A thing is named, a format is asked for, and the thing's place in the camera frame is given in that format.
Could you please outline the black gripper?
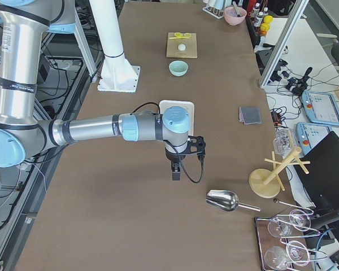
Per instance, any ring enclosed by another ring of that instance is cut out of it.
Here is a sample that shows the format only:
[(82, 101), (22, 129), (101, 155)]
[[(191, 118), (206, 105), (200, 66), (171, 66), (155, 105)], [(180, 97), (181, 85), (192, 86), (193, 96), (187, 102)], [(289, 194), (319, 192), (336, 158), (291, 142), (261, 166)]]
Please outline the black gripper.
[(172, 162), (172, 180), (179, 181), (181, 175), (181, 166), (180, 163), (186, 157), (182, 153), (174, 153), (165, 149), (166, 157)]

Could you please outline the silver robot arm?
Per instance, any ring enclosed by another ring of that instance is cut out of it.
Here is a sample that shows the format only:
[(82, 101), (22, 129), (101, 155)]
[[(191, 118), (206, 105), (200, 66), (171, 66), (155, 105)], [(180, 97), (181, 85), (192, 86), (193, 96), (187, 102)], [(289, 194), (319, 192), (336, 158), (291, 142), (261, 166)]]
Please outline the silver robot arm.
[(0, 67), (0, 167), (18, 165), (42, 151), (78, 141), (123, 137), (163, 141), (178, 180), (186, 155), (201, 150), (203, 139), (189, 135), (186, 109), (141, 112), (86, 120), (38, 121), (33, 116), (41, 38), (45, 32), (73, 33), (74, 1), (0, 1), (3, 20)]

